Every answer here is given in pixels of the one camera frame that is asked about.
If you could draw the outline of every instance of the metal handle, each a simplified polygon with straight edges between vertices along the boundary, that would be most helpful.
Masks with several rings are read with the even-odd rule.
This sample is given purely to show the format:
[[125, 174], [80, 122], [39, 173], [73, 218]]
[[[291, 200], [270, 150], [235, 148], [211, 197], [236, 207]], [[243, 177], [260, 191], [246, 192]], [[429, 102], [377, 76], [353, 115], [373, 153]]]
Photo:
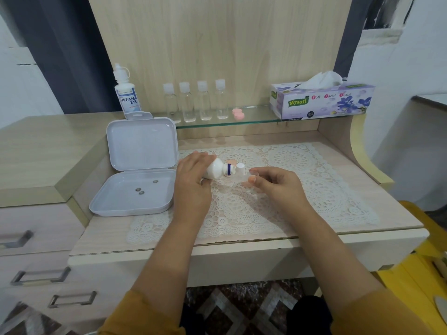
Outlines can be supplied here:
[[[80, 296], [88, 296], [90, 295], [90, 297], [88, 298], [87, 301], [79, 301], [79, 302], [67, 302], [67, 303], [58, 303], [56, 304], [57, 299], [59, 298], [77, 298]], [[91, 305], [93, 304], [93, 300], [95, 299], [97, 295], [97, 292], [92, 291], [92, 293], [90, 294], [75, 294], [75, 295], [53, 295], [53, 297], [50, 300], [50, 303], [48, 304], [48, 308], [59, 308], [59, 307], [63, 307], [65, 305]]]
[[36, 280], [23, 280], [20, 281], [25, 274], [32, 275], [32, 274], [42, 274], [42, 273], [50, 273], [55, 272], [54, 270], [42, 270], [42, 271], [23, 271], [20, 270], [11, 281], [11, 285], [46, 285], [48, 283], [58, 283], [58, 282], [64, 282], [67, 278], [68, 274], [70, 273], [71, 268], [65, 267], [64, 270], [62, 270], [62, 273], [59, 277], [53, 277], [49, 279], [36, 279]]
[[0, 242], [0, 249], [5, 249], [5, 248], [20, 248], [25, 246], [25, 243], [28, 242], [30, 240], [31, 237], [33, 237], [33, 232], [32, 231], [25, 231], [25, 233], [20, 236], [19, 239], [17, 239], [17, 241], [13, 241], [13, 242]]

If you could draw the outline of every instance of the drawer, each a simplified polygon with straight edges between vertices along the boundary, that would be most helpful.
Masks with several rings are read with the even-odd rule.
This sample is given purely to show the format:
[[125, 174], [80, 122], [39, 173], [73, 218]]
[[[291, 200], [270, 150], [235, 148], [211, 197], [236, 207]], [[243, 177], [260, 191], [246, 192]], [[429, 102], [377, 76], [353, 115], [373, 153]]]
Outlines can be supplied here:
[[0, 256], [71, 250], [83, 231], [66, 203], [0, 208]]
[[69, 324], [106, 318], [114, 311], [124, 293], [104, 293], [100, 288], [87, 283], [61, 283], [8, 288], [5, 293], [61, 324]]
[[0, 288], [82, 281], [82, 276], [67, 264], [69, 253], [70, 251], [52, 251], [0, 256]]

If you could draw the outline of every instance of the white lace placemat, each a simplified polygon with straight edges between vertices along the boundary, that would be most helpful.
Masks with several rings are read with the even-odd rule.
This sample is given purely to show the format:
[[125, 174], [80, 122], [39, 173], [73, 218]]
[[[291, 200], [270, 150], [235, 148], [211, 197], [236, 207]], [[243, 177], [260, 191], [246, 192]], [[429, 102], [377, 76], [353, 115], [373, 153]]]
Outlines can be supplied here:
[[[207, 150], [222, 160], [235, 159], [249, 168], [281, 167], [294, 171], [313, 208], [333, 228], [377, 224], [377, 214], [352, 191], [310, 143], [263, 147], [220, 147]], [[192, 153], [181, 151], [180, 158]], [[287, 232], [285, 222], [265, 194], [257, 194], [227, 178], [213, 181], [212, 203], [198, 238]], [[156, 242], [172, 219], [172, 207], [161, 214], [135, 216], [129, 243]]]

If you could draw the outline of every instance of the white wall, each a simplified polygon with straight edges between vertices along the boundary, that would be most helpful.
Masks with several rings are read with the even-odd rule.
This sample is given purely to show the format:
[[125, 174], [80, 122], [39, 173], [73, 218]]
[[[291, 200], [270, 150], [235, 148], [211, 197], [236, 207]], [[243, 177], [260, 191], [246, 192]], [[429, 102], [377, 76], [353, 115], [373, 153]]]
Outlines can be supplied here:
[[399, 42], [359, 47], [349, 78], [377, 86], [364, 142], [395, 180], [390, 193], [425, 210], [447, 204], [447, 112], [410, 101], [447, 92], [447, 0], [415, 0]]
[[0, 2], [0, 128], [28, 116], [63, 114], [11, 21]]

